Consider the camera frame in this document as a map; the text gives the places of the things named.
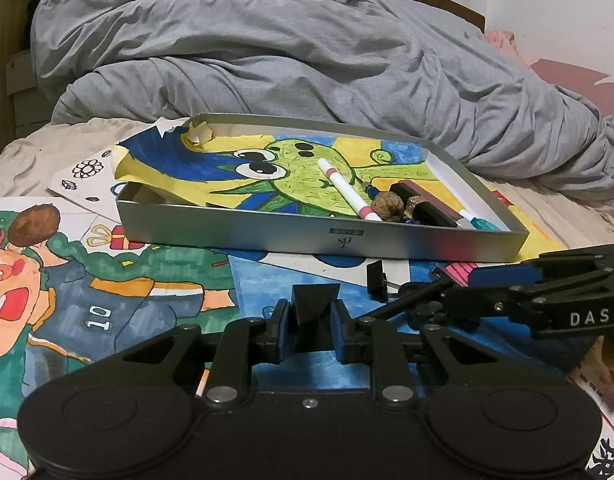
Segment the white marker pink band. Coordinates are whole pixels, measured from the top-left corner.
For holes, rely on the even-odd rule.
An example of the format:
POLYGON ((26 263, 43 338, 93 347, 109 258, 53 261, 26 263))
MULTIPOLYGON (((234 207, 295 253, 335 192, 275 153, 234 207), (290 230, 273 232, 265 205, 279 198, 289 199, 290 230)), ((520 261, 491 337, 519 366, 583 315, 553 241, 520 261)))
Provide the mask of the white marker pink band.
POLYGON ((334 166, 326 159, 318 159, 318 167, 328 178, 331 185, 336 188, 346 200, 346 203, 353 209, 357 217, 368 221, 381 222, 379 215, 365 202, 365 200, 355 191, 355 189, 345 180, 334 166))

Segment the green frog drawing paper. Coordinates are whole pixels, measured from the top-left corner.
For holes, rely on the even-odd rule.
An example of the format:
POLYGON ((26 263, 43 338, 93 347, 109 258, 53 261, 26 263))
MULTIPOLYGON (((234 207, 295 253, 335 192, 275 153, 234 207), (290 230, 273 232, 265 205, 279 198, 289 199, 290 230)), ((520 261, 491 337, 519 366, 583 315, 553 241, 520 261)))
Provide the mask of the green frog drawing paper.
POLYGON ((319 168, 327 160, 358 192, 409 180, 444 204, 460 200, 427 166, 417 143, 317 134, 213 136, 191 142, 183 127, 152 127, 113 147, 114 176, 170 200, 230 209, 350 217, 353 208, 319 168))

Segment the red-haired boy drawing paper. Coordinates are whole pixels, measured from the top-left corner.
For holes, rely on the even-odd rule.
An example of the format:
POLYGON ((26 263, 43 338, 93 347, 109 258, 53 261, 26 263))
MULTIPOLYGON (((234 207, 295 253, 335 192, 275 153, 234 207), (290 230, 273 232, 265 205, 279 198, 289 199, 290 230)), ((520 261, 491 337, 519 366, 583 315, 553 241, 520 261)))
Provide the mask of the red-haired boy drawing paper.
POLYGON ((239 315, 228 257, 130 242, 48 197, 0 198, 0 479, 28 474, 16 415, 51 380, 167 332, 239 315))

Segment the black white doodle paper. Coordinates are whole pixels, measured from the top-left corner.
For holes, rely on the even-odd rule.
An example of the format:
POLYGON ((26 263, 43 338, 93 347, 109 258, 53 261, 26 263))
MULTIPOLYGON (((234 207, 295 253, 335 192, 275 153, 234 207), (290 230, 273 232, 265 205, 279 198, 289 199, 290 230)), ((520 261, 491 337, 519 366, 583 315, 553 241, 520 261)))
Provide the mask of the black white doodle paper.
MULTIPOLYGON (((168 131, 183 131, 189 120, 159 118, 150 127, 140 131, 156 132, 164 136, 168 131)), ((50 179, 49 189, 109 220, 120 223, 116 198, 127 182, 117 181, 113 170, 113 146, 86 156, 80 162, 57 171, 50 179)), ((136 199, 140 202, 165 204, 167 200, 149 188, 138 188, 136 199)))

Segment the beige bed sheet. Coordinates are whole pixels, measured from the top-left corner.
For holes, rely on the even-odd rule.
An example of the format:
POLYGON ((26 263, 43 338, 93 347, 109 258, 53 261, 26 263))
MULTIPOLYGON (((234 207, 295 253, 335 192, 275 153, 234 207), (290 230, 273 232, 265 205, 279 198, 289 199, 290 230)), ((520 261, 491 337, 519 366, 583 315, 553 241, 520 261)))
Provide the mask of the beige bed sheet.
MULTIPOLYGON (((45 125, 0 154, 0 197, 47 196, 53 174, 147 128, 130 119, 95 118, 77 125, 45 125)), ((511 203, 530 232, 519 258, 542 252, 614 244, 614 217, 529 181, 482 182, 511 203)))

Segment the blue pen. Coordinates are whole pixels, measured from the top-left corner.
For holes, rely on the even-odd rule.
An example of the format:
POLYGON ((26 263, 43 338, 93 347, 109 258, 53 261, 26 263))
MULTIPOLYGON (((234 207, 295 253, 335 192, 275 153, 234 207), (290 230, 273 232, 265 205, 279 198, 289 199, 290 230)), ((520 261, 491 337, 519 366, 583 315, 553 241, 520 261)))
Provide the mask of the blue pen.
POLYGON ((381 195, 382 191, 379 190, 378 188, 376 188, 375 186, 371 185, 371 184, 366 184, 365 185, 365 192, 367 193, 367 195, 369 196, 370 200, 372 200, 373 202, 375 202, 375 200, 381 195))

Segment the black cylinder gold band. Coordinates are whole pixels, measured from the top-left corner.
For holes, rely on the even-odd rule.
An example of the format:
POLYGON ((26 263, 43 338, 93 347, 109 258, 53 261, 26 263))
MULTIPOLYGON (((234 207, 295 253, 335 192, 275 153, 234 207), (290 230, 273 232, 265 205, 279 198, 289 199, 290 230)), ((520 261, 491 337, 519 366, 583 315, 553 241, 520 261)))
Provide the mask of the black cylinder gold band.
POLYGON ((412 195, 405 204, 405 214, 414 221, 425 226, 441 226, 442 228, 455 229, 458 224, 448 217, 441 209, 421 195, 412 195))

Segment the brown walnut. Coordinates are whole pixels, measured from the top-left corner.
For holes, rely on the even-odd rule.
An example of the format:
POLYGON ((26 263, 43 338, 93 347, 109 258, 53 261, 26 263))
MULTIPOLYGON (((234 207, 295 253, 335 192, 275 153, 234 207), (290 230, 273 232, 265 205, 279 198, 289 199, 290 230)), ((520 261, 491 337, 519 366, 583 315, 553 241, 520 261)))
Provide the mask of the brown walnut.
POLYGON ((385 222, 400 222, 403 217, 405 205, 403 200, 394 192, 380 191, 373 197, 371 207, 373 211, 385 222))

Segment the pink ruffled pillow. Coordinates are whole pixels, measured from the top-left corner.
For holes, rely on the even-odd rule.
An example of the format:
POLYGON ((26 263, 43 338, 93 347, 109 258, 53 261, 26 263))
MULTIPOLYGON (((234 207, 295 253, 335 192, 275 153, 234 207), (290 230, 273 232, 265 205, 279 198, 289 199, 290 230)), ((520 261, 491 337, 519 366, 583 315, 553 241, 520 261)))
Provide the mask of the pink ruffled pillow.
POLYGON ((514 36, 513 32, 501 29, 489 30, 485 32, 485 38, 507 58, 512 58, 516 63, 528 67, 528 63, 525 62, 516 47, 516 36, 514 36))

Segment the black binder clip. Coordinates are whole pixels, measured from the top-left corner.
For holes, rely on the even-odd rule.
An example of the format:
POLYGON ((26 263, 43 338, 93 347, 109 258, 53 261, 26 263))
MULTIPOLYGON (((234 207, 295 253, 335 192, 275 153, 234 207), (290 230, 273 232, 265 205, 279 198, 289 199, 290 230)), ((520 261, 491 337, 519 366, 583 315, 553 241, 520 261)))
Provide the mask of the black binder clip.
POLYGON ((294 350, 308 353, 333 350, 331 304, 339 284, 300 284, 292 290, 294 350))

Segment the pink grey marker pen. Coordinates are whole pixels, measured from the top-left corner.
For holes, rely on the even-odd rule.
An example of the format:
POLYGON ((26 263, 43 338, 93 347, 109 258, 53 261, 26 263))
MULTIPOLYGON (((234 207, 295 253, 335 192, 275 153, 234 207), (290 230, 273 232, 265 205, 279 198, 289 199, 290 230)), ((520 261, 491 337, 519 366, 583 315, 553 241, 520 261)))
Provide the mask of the pink grey marker pen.
POLYGON ((426 190, 423 190, 423 188, 420 188, 418 184, 414 184, 413 182, 400 181, 392 184, 389 190, 396 193, 403 200, 404 205, 406 204, 408 198, 412 195, 423 196, 426 200, 447 214, 448 217, 455 220, 458 224, 457 228, 480 231, 498 231, 497 226, 494 226, 492 222, 475 217, 473 214, 470 214, 469 211, 457 212, 455 209, 450 208, 441 200, 433 196, 431 193, 426 192, 426 190))

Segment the silver shallow box tray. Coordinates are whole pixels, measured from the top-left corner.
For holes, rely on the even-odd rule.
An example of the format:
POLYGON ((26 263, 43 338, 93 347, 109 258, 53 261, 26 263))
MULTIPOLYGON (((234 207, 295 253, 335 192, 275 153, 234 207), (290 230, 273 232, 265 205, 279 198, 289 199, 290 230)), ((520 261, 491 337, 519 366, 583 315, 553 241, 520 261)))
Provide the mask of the silver shallow box tray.
POLYGON ((205 114, 190 119, 183 128, 195 145, 213 136, 290 133, 417 143, 426 150, 429 169, 460 200, 459 212, 469 211, 492 222, 498 231, 423 226, 412 220, 368 221, 355 213, 350 217, 307 216, 200 206, 170 200, 151 188, 167 203, 145 203, 136 199, 136 192, 148 186, 124 181, 117 208, 124 232, 132 240, 292 254, 509 262, 528 236, 521 221, 481 181, 426 140, 370 128, 255 115, 205 114))

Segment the grey rumpled duvet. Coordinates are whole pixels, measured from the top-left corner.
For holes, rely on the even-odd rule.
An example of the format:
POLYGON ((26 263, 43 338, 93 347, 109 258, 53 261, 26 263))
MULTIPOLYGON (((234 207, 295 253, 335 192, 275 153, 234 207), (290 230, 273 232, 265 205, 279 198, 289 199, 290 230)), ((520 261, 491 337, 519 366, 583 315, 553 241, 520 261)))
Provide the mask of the grey rumpled duvet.
POLYGON ((54 122, 343 122, 614 208, 614 117, 417 1, 41 0, 30 39, 54 122))

